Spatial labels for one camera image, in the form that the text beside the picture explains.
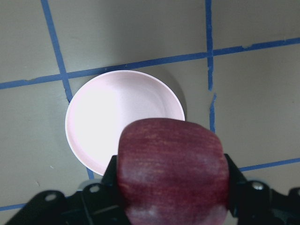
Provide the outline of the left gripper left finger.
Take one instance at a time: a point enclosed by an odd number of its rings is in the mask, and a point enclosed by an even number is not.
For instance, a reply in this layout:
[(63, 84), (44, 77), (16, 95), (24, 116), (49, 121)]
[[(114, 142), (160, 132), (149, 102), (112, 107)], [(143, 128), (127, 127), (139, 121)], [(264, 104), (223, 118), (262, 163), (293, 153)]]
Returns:
[(120, 192), (117, 184), (117, 155), (113, 155), (103, 175), (101, 184), (115, 203), (120, 202)]

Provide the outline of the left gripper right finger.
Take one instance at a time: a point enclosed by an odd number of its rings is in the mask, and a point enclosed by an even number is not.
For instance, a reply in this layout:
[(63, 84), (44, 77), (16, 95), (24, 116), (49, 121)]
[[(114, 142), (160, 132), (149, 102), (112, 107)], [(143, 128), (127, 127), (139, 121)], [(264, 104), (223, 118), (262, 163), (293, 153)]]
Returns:
[(239, 200), (238, 192), (239, 185), (243, 185), (247, 182), (247, 179), (233, 162), (228, 154), (224, 154), (229, 170), (229, 196), (228, 196), (228, 209), (233, 217), (239, 215)]

